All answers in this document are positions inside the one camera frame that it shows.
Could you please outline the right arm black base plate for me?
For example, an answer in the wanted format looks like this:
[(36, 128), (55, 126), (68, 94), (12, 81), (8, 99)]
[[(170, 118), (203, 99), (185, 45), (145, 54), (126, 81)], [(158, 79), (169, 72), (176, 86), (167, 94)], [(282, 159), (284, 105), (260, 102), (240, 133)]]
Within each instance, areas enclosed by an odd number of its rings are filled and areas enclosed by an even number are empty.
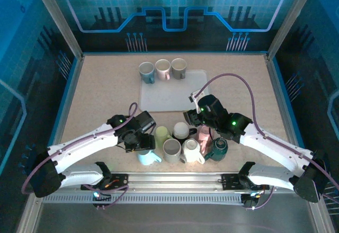
[(256, 185), (247, 176), (242, 174), (221, 174), (218, 183), (223, 190), (269, 190), (269, 185)]

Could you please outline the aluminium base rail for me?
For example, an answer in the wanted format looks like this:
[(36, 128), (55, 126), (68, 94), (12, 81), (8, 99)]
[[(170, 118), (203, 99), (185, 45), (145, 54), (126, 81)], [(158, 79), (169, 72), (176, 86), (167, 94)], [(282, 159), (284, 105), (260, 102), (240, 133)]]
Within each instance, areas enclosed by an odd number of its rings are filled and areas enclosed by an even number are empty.
[[(103, 190), (104, 181), (113, 174), (100, 173), (98, 170), (73, 170), (65, 173), (66, 178), (61, 181), (61, 187), (72, 187), (81, 185), (91, 185), (94, 188)], [(216, 187), (222, 190), (222, 185), (218, 183), (221, 173), (118, 173), (128, 174), (128, 184), (138, 190), (148, 189), (201, 189), (207, 190)], [(315, 181), (307, 174), (296, 177), (291, 172), (283, 168), (267, 168), (250, 170), (249, 172), (225, 173), (242, 174), (247, 176), (256, 185), (276, 186), (283, 189), (293, 190), (297, 193), (302, 191), (314, 191)]]

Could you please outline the black mug white base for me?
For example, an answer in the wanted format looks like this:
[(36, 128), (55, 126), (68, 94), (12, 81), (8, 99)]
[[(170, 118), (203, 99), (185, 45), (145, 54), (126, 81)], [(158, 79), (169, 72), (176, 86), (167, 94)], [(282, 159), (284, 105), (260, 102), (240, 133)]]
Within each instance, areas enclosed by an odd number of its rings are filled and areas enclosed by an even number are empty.
[(197, 133), (197, 128), (189, 128), (184, 122), (178, 122), (173, 129), (173, 136), (176, 139), (184, 140)]

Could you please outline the white plastic tray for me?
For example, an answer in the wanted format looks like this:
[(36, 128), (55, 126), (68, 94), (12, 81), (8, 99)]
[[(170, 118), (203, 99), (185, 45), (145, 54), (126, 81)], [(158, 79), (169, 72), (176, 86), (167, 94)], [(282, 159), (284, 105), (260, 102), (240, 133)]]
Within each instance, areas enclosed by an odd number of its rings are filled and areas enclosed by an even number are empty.
[(148, 112), (182, 112), (195, 108), (189, 97), (208, 81), (205, 70), (186, 71), (185, 79), (163, 81), (155, 78), (154, 84), (140, 83), (139, 108)]

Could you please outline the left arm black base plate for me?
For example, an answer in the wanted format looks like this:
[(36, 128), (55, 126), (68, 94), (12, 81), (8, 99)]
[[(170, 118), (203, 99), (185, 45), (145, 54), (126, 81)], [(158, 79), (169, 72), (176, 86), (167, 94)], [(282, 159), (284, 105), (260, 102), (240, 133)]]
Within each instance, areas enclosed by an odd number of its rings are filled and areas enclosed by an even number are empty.
[(128, 184), (128, 174), (111, 174), (107, 180), (104, 181), (104, 190), (113, 190)]

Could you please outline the pale pink mug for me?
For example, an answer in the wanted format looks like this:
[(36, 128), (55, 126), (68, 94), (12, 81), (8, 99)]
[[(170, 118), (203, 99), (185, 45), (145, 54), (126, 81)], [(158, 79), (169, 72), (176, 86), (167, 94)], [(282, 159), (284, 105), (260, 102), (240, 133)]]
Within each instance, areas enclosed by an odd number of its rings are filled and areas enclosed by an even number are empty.
[(156, 73), (160, 80), (169, 80), (171, 63), (166, 59), (160, 59), (155, 63)]

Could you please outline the white faceted mug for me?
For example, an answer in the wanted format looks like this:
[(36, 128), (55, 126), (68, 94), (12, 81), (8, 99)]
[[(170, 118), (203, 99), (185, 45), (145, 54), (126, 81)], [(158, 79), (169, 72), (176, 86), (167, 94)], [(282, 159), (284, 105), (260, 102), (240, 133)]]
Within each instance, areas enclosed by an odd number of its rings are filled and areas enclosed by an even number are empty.
[(205, 163), (205, 159), (200, 153), (200, 144), (195, 139), (188, 139), (183, 143), (182, 160), (184, 163)]

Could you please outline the grey mug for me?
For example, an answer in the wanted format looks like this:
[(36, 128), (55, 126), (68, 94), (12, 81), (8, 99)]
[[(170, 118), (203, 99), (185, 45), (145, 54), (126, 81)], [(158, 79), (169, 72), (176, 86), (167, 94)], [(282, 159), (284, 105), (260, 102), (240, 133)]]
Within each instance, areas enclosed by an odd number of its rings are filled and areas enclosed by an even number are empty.
[(185, 163), (182, 155), (182, 146), (180, 142), (174, 138), (168, 139), (163, 144), (164, 159), (168, 163)]

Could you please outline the pink faceted mug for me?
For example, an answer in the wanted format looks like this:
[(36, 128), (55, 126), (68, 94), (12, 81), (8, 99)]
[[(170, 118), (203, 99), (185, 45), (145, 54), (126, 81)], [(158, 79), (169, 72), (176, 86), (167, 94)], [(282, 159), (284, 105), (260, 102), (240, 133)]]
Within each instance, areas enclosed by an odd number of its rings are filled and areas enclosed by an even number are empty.
[(197, 132), (197, 141), (200, 145), (201, 154), (206, 154), (213, 141), (213, 130), (207, 126), (200, 126)]

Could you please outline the taupe mug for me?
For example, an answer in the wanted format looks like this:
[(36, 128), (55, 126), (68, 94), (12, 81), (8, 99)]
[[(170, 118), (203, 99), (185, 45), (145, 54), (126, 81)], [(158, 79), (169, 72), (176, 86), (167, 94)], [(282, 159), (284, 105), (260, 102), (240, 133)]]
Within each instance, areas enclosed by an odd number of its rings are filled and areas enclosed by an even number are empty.
[(175, 79), (185, 79), (187, 62), (182, 58), (176, 58), (171, 62), (172, 74)]

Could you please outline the aluminium frame post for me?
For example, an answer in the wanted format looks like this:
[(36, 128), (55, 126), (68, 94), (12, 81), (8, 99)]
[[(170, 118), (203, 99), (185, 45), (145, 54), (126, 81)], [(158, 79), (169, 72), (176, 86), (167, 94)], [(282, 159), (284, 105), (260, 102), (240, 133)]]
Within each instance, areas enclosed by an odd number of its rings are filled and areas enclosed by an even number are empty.
[(61, 35), (65, 39), (74, 56), (77, 58), (77, 60), (83, 60), (83, 52), (56, 0), (42, 0), (42, 2), (44, 3), (46, 9), (60, 30)]
[(288, 35), (291, 27), (295, 23), (297, 17), (300, 15), (302, 8), (304, 7), (307, 0), (294, 0), (291, 8), (289, 9), (282, 25), (278, 29), (276, 36), (274, 37), (267, 53), (267, 60), (272, 61), (281, 47), (284, 39)]

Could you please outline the light green mug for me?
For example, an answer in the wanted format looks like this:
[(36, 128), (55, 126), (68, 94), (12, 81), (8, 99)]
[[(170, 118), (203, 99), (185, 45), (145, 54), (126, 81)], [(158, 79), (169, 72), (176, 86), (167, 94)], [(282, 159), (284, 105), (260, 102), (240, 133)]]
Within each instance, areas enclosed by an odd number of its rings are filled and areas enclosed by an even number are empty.
[(163, 144), (166, 140), (172, 139), (169, 130), (165, 126), (159, 126), (155, 131), (155, 141), (159, 149), (162, 149)]

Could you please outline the dark green faceted mug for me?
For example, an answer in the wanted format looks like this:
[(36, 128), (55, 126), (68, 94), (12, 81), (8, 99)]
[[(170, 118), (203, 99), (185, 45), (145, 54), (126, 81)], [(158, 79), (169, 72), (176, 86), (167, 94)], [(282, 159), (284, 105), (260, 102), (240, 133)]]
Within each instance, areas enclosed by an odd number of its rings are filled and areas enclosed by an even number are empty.
[(211, 145), (210, 151), (204, 156), (205, 160), (211, 159), (215, 162), (219, 162), (225, 158), (225, 155), (228, 151), (227, 141), (219, 137), (214, 139)]

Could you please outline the blue-grey mug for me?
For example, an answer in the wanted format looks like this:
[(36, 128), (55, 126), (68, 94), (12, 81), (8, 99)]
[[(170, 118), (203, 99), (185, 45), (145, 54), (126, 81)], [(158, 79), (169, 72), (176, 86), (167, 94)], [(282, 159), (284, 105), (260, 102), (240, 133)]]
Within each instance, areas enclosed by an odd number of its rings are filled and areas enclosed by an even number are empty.
[(146, 84), (155, 82), (155, 67), (151, 62), (143, 62), (139, 65), (139, 74)]

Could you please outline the light blue mug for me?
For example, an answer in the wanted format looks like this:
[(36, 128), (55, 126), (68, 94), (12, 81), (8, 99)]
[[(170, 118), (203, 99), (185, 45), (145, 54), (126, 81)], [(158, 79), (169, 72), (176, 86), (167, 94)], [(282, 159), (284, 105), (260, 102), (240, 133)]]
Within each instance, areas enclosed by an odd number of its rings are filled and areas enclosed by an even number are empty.
[(139, 151), (137, 157), (139, 162), (144, 166), (151, 165), (154, 162), (162, 162), (162, 159), (157, 154), (155, 154), (154, 150)]

